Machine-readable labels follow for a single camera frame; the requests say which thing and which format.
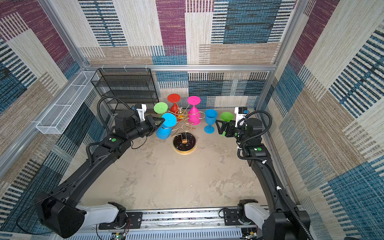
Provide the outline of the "blue front wine glass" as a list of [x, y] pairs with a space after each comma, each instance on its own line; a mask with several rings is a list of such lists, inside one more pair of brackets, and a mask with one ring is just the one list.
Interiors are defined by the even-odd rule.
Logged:
[[159, 127], [159, 129], [156, 131], [156, 135], [159, 139], [165, 140], [171, 135], [172, 127], [177, 124], [177, 118], [171, 113], [163, 114], [162, 118], [164, 118], [165, 121], [162, 123], [161, 127]]

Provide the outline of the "green front wine glass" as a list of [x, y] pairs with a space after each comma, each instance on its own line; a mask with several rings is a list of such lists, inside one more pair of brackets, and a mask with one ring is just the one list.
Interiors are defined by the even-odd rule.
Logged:
[[221, 120], [224, 122], [230, 122], [234, 120], [234, 115], [230, 112], [223, 112], [221, 113]]

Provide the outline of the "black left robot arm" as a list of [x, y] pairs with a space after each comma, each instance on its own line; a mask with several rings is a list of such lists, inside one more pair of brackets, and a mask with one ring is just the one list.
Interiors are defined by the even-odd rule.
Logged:
[[40, 223], [64, 239], [89, 225], [123, 225], [126, 209], [119, 204], [109, 202], [91, 208], [79, 208], [78, 204], [96, 179], [131, 147], [133, 140], [150, 136], [165, 121], [152, 115], [140, 118], [139, 112], [131, 109], [120, 112], [115, 117], [115, 126], [96, 144], [86, 162], [49, 194], [40, 193], [36, 197]]

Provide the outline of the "blue wine glass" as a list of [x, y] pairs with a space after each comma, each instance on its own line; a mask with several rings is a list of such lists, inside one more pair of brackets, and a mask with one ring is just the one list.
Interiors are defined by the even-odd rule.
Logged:
[[207, 134], [213, 134], [215, 131], [214, 125], [216, 123], [218, 117], [218, 112], [213, 109], [208, 109], [205, 111], [205, 122], [207, 126], [205, 126], [204, 131]]
[[161, 127], [159, 127], [159, 129], [156, 131], [156, 135], [159, 139], [165, 140], [171, 135], [172, 127], [177, 124], [177, 118], [171, 113], [163, 114], [162, 118], [164, 118], [165, 121], [162, 123]]

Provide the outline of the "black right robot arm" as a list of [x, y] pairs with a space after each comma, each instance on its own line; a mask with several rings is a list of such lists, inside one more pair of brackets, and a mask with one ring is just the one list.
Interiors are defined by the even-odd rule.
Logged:
[[238, 205], [239, 218], [260, 227], [264, 240], [311, 240], [309, 214], [297, 207], [283, 186], [269, 151], [261, 143], [262, 135], [269, 130], [262, 125], [255, 118], [244, 122], [216, 121], [220, 135], [236, 139], [237, 156], [256, 174], [269, 207], [269, 214], [263, 217], [255, 201], [242, 200]]

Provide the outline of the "green wine glass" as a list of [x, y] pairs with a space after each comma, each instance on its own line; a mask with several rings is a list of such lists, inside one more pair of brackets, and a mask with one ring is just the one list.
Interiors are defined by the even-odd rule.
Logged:
[[224, 122], [230, 122], [234, 120], [234, 115], [230, 112], [223, 112], [221, 113], [221, 120]]
[[155, 113], [159, 115], [163, 115], [168, 111], [168, 105], [164, 102], [159, 102], [154, 105], [154, 111]]

